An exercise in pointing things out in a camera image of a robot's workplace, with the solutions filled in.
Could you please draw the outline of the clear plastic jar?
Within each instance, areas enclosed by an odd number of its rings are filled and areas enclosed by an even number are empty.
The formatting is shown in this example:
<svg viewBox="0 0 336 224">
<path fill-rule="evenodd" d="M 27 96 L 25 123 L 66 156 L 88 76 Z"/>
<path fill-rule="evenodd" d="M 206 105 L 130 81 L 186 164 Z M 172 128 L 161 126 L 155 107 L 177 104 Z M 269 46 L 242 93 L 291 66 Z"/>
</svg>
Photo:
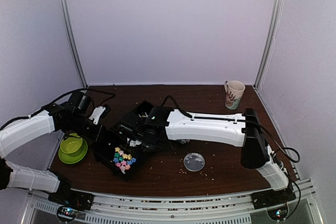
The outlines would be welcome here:
<svg viewBox="0 0 336 224">
<path fill-rule="evenodd" d="M 188 139 L 183 139 L 183 140 L 180 140 L 180 143 L 181 144 L 187 144 L 189 143 L 191 140 L 188 140 Z"/>
</svg>

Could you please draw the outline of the black three-compartment candy tray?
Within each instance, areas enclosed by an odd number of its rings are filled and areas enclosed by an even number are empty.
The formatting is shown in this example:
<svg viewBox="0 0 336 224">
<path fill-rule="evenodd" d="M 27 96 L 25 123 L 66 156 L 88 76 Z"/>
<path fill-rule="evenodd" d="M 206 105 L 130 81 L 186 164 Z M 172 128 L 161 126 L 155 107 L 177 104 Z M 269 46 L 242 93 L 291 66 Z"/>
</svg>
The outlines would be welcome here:
<svg viewBox="0 0 336 224">
<path fill-rule="evenodd" d="M 148 115 L 152 108 L 153 104 L 144 100 L 130 112 Z M 90 148 L 97 162 L 110 169 L 114 175 L 128 181 L 153 153 L 128 145 L 127 139 L 116 131 L 116 124 L 109 129 L 109 137 L 98 139 Z"/>
</svg>

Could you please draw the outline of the round metal jar lid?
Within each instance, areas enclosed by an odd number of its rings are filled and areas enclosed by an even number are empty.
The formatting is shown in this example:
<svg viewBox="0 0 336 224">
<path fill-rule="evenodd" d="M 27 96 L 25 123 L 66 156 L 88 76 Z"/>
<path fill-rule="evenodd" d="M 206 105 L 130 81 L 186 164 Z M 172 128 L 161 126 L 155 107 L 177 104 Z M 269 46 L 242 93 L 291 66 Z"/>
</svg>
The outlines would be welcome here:
<svg viewBox="0 0 336 224">
<path fill-rule="evenodd" d="M 184 167 L 190 172 L 198 172 L 205 166 L 205 158 L 199 153 L 188 153 L 183 159 Z"/>
</svg>

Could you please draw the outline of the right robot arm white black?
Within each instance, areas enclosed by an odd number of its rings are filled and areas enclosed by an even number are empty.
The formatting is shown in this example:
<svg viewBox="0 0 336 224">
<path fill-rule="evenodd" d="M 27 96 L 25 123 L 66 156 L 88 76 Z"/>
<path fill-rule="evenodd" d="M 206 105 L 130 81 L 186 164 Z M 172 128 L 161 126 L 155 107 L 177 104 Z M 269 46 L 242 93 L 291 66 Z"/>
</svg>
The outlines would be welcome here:
<svg viewBox="0 0 336 224">
<path fill-rule="evenodd" d="M 167 106 L 149 112 L 135 109 L 116 124 L 116 130 L 147 151 L 156 151 L 166 141 L 197 140 L 228 144 L 241 149 L 240 163 L 257 170 L 270 184 L 269 199 L 279 204 L 289 196 L 287 170 L 276 158 L 259 124 L 255 110 L 237 114 L 202 114 Z"/>
</svg>

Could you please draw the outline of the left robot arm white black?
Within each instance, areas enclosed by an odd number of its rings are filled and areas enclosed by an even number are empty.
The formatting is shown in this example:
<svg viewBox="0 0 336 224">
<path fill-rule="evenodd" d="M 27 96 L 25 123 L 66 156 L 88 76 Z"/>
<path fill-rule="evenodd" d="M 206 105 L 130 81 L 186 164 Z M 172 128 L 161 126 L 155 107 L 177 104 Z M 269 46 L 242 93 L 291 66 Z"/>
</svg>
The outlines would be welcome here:
<svg viewBox="0 0 336 224">
<path fill-rule="evenodd" d="M 42 190 L 54 193 L 64 205 L 71 205 L 76 199 L 75 192 L 68 188 L 70 183 L 65 178 L 49 171 L 16 165 L 5 158 L 19 147 L 52 132 L 75 132 L 90 138 L 99 136 L 103 130 L 99 120 L 109 108 L 100 105 L 86 117 L 90 103 L 89 96 L 76 91 L 62 104 L 53 101 L 31 115 L 11 119 L 1 126 L 1 189 Z"/>
</svg>

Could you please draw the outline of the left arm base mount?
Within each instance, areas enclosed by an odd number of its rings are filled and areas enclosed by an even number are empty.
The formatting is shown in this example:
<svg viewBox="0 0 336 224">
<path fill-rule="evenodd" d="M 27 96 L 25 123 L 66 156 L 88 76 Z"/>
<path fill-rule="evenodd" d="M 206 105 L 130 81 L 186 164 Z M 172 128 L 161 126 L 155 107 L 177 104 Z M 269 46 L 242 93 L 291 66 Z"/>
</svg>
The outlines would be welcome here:
<svg viewBox="0 0 336 224">
<path fill-rule="evenodd" d="M 94 195 L 91 193 L 73 190 L 68 180 L 61 181 L 55 193 L 47 194 L 48 200 L 79 211 L 90 210 L 94 200 Z"/>
</svg>

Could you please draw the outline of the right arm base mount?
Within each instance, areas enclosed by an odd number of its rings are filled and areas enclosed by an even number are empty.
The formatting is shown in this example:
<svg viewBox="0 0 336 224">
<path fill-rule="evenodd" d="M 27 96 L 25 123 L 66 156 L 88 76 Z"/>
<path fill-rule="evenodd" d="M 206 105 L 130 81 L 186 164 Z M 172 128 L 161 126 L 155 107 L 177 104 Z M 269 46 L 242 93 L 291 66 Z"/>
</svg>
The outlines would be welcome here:
<svg viewBox="0 0 336 224">
<path fill-rule="evenodd" d="M 259 191 L 250 195 L 254 209 L 269 208 L 285 204 L 296 199 L 296 194 L 291 184 L 287 188 L 275 191 L 273 189 Z"/>
</svg>

